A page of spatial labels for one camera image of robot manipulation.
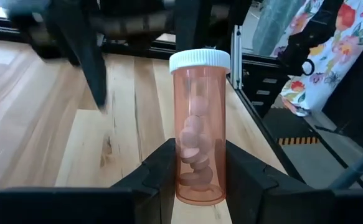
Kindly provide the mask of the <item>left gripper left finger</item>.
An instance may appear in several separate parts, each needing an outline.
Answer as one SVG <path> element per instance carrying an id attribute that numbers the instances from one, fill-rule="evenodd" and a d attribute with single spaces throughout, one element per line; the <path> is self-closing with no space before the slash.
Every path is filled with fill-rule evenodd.
<path id="1" fill-rule="evenodd" d="M 176 167 L 168 139 L 111 187 L 0 190 L 0 224 L 170 224 Z"/>

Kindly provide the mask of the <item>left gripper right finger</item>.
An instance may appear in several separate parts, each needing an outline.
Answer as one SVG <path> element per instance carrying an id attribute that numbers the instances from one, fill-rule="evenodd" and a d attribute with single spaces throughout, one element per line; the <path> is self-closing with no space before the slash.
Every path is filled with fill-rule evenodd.
<path id="1" fill-rule="evenodd" d="M 363 224 L 363 189 L 313 189 L 226 142 L 233 224 Z"/>

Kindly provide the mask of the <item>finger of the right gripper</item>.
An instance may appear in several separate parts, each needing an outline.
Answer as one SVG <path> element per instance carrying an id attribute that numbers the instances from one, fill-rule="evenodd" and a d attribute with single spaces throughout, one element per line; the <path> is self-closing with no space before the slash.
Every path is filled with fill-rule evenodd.
<path id="1" fill-rule="evenodd" d="M 51 16 L 80 62 L 93 99 L 106 110 L 106 66 L 97 45 L 97 35 L 79 2 L 53 2 Z"/>

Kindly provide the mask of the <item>slim orange pill vial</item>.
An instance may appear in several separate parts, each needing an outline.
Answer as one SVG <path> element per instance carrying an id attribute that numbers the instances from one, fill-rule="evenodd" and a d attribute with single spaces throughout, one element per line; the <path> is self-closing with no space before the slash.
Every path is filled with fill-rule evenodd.
<path id="1" fill-rule="evenodd" d="M 230 55 L 216 49 L 177 52 L 169 59 L 174 84 L 176 197 L 211 206 L 226 196 L 225 84 Z"/>

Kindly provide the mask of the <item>grey metal pole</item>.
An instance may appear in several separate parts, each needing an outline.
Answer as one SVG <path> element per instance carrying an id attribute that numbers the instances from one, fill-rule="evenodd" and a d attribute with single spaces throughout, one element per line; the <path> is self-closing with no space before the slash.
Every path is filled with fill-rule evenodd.
<path id="1" fill-rule="evenodd" d="M 363 156 L 349 166 L 345 171 L 329 186 L 330 189 L 348 189 L 354 182 L 363 175 Z"/>

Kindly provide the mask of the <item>black mat hazard stripes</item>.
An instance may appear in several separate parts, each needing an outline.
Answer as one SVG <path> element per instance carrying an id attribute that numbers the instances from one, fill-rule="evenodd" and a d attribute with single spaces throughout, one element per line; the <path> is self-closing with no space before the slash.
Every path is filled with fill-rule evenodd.
<path id="1" fill-rule="evenodd" d="M 286 108 L 271 108 L 263 122 L 279 145 L 317 144 L 319 134 Z"/>

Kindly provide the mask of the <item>colourful floral cloth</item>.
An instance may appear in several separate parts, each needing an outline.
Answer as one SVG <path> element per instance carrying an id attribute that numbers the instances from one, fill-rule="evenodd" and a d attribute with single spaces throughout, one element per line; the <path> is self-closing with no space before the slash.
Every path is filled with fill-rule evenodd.
<path id="1" fill-rule="evenodd" d="M 321 110 L 362 51 L 363 0 L 344 0 L 333 36 L 310 49 L 313 74 L 286 82 L 280 93 L 284 105 L 297 116 Z"/>

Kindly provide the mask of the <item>teal cloth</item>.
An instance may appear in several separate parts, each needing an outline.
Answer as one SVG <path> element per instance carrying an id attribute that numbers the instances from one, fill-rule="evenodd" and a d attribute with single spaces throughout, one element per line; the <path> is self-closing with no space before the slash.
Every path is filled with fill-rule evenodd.
<path id="1" fill-rule="evenodd" d="M 253 35 L 253 53 L 270 56 L 292 18 L 306 0 L 263 0 Z"/>

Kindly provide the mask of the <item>silver aluminium post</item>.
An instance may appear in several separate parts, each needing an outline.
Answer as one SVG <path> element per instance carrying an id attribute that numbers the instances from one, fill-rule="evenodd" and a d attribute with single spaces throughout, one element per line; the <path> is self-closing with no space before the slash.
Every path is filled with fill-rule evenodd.
<path id="1" fill-rule="evenodd" d="M 242 89 L 242 27 L 234 25 L 231 39 L 230 81 L 236 90 Z"/>

